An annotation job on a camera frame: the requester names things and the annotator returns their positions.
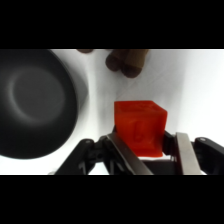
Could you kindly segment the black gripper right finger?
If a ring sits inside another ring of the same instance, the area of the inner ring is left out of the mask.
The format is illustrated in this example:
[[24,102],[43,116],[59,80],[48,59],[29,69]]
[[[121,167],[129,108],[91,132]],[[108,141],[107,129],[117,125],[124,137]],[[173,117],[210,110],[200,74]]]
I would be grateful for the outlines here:
[[224,147],[206,137],[194,141],[186,133],[164,133],[163,153],[169,160],[161,162],[168,175],[224,175]]

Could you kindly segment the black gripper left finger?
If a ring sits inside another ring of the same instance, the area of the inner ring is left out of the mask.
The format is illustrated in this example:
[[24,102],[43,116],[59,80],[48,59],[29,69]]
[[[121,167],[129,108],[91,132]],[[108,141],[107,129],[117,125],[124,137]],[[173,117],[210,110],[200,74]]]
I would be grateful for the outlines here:
[[115,132],[97,142],[81,140],[55,174],[88,175],[97,163],[103,163],[110,175],[153,174]]

